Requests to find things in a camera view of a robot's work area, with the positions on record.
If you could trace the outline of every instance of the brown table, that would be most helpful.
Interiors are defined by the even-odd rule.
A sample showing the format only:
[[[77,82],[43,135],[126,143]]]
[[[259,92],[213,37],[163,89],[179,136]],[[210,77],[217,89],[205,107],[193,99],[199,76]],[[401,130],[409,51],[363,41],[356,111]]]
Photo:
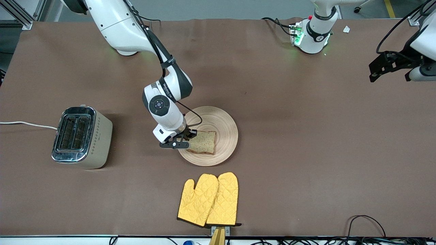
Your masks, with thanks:
[[[69,168],[51,159],[54,130],[0,126],[0,233],[208,234],[176,220],[183,184],[233,171],[243,223],[233,235],[344,235],[356,214],[389,236],[434,235],[436,84],[406,82],[405,71],[368,79],[396,21],[339,20],[315,55],[262,20],[154,24],[193,81],[183,102],[238,125],[235,152],[216,167],[159,149],[141,100],[160,77],[153,54],[118,55],[94,23],[34,23],[0,89],[1,120],[56,126],[86,104],[112,120],[112,145],[104,168]],[[416,30],[401,25],[382,49],[401,50]],[[352,234],[380,235],[364,219]]]

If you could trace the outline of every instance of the metal frame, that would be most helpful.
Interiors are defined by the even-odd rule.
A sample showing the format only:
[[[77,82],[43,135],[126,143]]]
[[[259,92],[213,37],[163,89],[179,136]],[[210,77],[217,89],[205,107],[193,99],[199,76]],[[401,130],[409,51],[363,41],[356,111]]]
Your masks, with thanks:
[[[23,25],[23,30],[30,30],[32,28],[32,22],[35,21],[35,18],[15,0],[0,0],[0,5]]]
[[[422,15],[419,14],[419,10],[414,12],[412,15],[407,17],[407,21],[409,22],[410,26],[419,26],[419,20],[421,19]]]
[[[53,0],[38,0],[35,12],[33,14],[27,12],[15,0],[0,0],[2,6],[15,20],[0,20],[0,27],[22,28],[30,30],[32,21],[43,20],[47,14],[49,6]]]

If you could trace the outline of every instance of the bread slice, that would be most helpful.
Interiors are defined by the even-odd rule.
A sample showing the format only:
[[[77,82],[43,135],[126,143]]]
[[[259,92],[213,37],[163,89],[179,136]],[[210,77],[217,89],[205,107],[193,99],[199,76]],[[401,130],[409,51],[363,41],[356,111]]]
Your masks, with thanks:
[[[189,140],[191,147],[189,152],[197,154],[215,154],[215,141],[217,132],[215,131],[197,131],[197,136]]]

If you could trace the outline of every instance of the black bracket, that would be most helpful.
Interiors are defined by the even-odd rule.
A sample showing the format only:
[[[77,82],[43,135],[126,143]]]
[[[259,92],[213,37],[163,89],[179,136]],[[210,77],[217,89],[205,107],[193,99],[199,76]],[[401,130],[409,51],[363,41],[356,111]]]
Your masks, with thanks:
[[[422,64],[419,56],[405,56],[401,52],[384,51],[369,64],[369,80],[375,82],[381,75]]]
[[[165,149],[188,149],[190,146],[188,141],[195,136],[197,136],[197,130],[186,127],[183,132],[174,136],[171,141],[159,143],[159,146]]]

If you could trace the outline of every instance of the toaster slot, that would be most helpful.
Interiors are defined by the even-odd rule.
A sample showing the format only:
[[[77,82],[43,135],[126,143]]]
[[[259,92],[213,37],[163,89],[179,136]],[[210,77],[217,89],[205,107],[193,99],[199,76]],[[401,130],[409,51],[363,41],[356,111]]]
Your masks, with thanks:
[[[72,149],[79,150],[83,148],[88,121],[89,119],[87,117],[81,117],[78,119],[77,129],[76,129],[76,134],[74,135]]]
[[[75,122],[76,118],[74,117],[68,117],[65,120],[65,125],[61,132],[61,137],[59,138],[59,149],[66,150],[71,145],[71,142],[73,140],[72,133]]]

